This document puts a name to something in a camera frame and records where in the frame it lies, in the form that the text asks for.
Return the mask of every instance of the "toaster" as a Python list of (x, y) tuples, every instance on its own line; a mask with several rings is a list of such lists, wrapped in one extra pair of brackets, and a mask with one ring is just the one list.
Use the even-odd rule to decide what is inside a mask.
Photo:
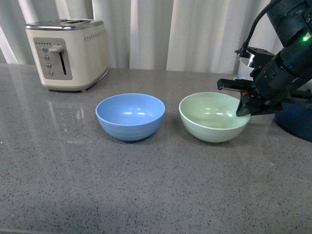
[(104, 23), (57, 19), (28, 23), (26, 33), (40, 81), (48, 90), (86, 91), (108, 72)]

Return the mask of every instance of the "dark blue container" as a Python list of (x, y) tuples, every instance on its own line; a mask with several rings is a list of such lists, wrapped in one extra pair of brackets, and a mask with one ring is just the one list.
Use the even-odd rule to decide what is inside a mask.
[(289, 103), (283, 103), (283, 109), (275, 114), (277, 124), (294, 136), (312, 142), (312, 109)]

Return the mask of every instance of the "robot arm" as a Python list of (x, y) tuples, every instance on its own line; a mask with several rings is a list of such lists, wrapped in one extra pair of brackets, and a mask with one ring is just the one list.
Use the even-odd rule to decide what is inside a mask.
[(278, 113), (283, 102), (312, 99), (310, 91), (297, 90), (312, 79), (311, 6), (312, 0), (275, 0), (271, 4), (268, 17), (284, 46), (276, 56), (247, 47), (246, 42), (235, 51), (254, 68), (253, 81), (221, 79), (217, 85), (219, 90), (240, 91), (237, 116)]

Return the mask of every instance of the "countertop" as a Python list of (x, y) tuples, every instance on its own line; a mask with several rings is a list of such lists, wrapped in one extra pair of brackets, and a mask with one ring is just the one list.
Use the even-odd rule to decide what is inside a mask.
[[(233, 140), (190, 135), (179, 102), (232, 75), (110, 69), (81, 92), (46, 90), (35, 66), (0, 65), (0, 233), (312, 233), (312, 143), (254, 116)], [(166, 106), (150, 137), (109, 136), (103, 99)], [(239, 97), (239, 93), (222, 91)]]

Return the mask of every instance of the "white curtain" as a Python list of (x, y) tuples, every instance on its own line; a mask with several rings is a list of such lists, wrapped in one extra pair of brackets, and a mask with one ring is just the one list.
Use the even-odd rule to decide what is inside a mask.
[[(108, 32), (110, 67), (236, 74), (234, 53), (270, 0), (0, 0), (0, 62), (34, 64), (25, 24), (96, 19)], [(267, 16), (250, 45), (277, 53)]]

